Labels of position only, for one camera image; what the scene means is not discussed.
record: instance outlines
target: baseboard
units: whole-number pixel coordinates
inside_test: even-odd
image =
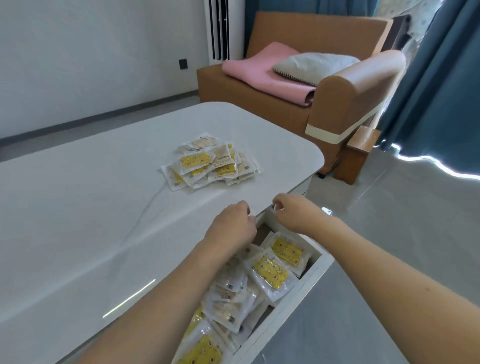
[[[167,102],[180,100],[182,98],[186,98],[186,97],[190,97],[190,96],[197,96],[197,95],[198,95],[198,90],[189,91],[189,92],[185,92],[183,94],[178,94],[178,95],[174,95],[174,96],[160,98],[160,99],[154,100],[154,101],[144,102],[142,104],[129,106],[129,107],[123,108],[123,109],[104,112],[103,114],[93,115],[93,116],[89,116],[89,117],[83,118],[83,119],[68,121],[68,122],[64,122],[62,124],[52,125],[52,126],[48,126],[46,128],[32,130],[30,132],[26,132],[26,133],[22,133],[22,134],[7,136],[6,138],[0,139],[0,147],[7,146],[9,144],[22,142],[24,140],[35,138],[35,137],[38,137],[38,136],[43,136],[43,135],[47,135],[47,134],[51,134],[51,133],[60,132],[60,131],[63,131],[63,130],[76,128],[76,127],[79,127],[79,126],[82,126],[82,125],[85,125],[85,124],[89,124],[91,122],[110,119],[110,118],[113,118],[115,116],[128,114],[130,112],[151,108],[152,106],[157,106],[157,105],[165,104]]]

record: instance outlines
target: white tape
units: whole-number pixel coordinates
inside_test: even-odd
[[[326,130],[311,126],[310,124],[307,124],[307,128],[305,129],[305,134],[307,134],[309,136],[312,136],[314,138],[320,139],[323,142],[327,142],[327,143],[330,143],[330,144],[338,144],[342,140],[344,140],[347,136],[349,136],[352,133],[352,131],[354,131],[358,126],[362,125],[370,117],[375,115],[375,113],[380,111],[382,109],[382,107],[384,106],[384,103],[385,103],[385,100],[382,101],[372,111],[367,113],[363,118],[358,120],[355,124],[353,124],[348,129],[346,129],[342,134],[331,133],[331,132],[328,132]]]

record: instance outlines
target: white table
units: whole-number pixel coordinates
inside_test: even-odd
[[[159,166],[203,132],[264,173],[172,193]],[[323,163],[313,143],[217,102],[0,163],[0,361],[55,363],[170,273],[226,205],[258,215]]]

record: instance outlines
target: white pillow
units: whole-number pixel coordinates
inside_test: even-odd
[[[325,77],[357,62],[360,60],[353,56],[312,52],[290,56],[274,65],[272,69],[292,80],[317,86]]]

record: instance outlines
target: forearm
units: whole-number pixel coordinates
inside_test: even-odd
[[[107,329],[78,363],[169,364],[223,263],[206,256],[199,243],[171,274]]]
[[[311,237],[350,277],[411,363],[477,363],[480,309],[331,218]]]

